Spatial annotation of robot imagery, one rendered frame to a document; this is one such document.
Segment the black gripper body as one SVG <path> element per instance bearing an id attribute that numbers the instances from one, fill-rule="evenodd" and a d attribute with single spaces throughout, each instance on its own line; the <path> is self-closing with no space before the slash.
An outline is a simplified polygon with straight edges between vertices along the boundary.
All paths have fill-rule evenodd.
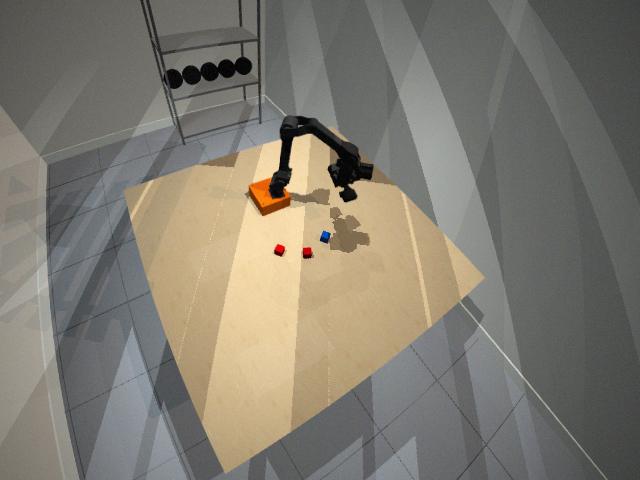
<path id="1" fill-rule="evenodd" d="M 349 202 L 357 199 L 358 194 L 354 189 L 349 187 L 349 184 L 351 184 L 351 179 L 353 178 L 353 175 L 351 175 L 350 178 L 344 178 L 339 174 L 339 169 L 340 167 L 336 166 L 336 163 L 328 166 L 328 171 L 330 174 L 332 174 L 333 178 L 335 178 L 338 186 L 341 188 L 344 188 L 344 190 L 341 193 L 341 197 L 343 201 Z"/>

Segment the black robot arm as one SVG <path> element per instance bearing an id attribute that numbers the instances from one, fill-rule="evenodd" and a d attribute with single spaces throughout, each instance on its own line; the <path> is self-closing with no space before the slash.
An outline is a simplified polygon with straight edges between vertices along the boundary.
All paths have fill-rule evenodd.
<path id="1" fill-rule="evenodd" d="M 298 125 L 304 126 L 298 127 Z M 338 153 L 340 159 L 337 159 L 336 166 L 340 167 L 339 174 L 344 178 L 350 178 L 353 175 L 351 185 L 355 181 L 359 181 L 360 178 L 371 180 L 374 164 L 361 162 L 356 145 L 343 141 L 315 118 L 287 115 L 280 128 L 281 153 L 279 169 L 273 173 L 269 185 L 270 189 L 268 189 L 272 199 L 285 196 L 283 187 L 286 187 L 287 184 L 289 185 L 293 169 L 289 166 L 293 138 L 306 134 L 316 136 Z"/>

